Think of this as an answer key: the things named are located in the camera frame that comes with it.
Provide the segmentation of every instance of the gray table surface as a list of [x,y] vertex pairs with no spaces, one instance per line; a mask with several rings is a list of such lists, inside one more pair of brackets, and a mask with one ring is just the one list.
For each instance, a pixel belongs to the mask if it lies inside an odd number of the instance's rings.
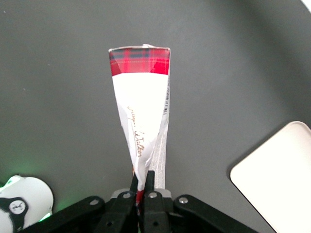
[[0,183],[41,178],[55,211],[128,187],[108,49],[143,43],[172,50],[166,188],[272,233],[229,171],[287,122],[311,125],[299,0],[0,1]]

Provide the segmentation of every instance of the white paper wrapper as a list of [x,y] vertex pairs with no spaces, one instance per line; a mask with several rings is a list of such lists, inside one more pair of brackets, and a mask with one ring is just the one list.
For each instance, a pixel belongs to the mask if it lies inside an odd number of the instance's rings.
[[131,160],[144,190],[148,170],[155,187],[165,185],[169,123],[170,49],[151,46],[109,50],[113,86]]

